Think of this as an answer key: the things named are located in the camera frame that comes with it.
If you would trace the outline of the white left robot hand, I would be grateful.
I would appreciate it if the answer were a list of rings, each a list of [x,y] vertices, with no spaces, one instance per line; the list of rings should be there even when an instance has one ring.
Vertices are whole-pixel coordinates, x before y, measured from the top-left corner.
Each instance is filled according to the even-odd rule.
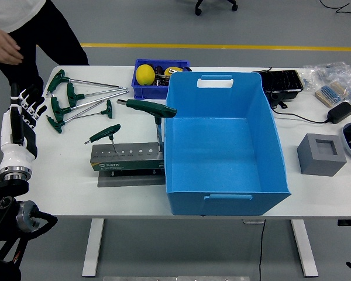
[[[21,90],[11,84],[10,105],[2,118],[1,151],[3,171],[23,167],[30,169],[37,158],[35,127],[46,111],[45,98],[34,86]]]

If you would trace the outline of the person's right hand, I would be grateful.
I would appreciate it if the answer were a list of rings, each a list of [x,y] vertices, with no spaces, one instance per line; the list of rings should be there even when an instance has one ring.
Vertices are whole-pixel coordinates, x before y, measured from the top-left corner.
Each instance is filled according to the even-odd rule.
[[[20,46],[6,32],[0,29],[0,63],[18,65],[23,61]]]

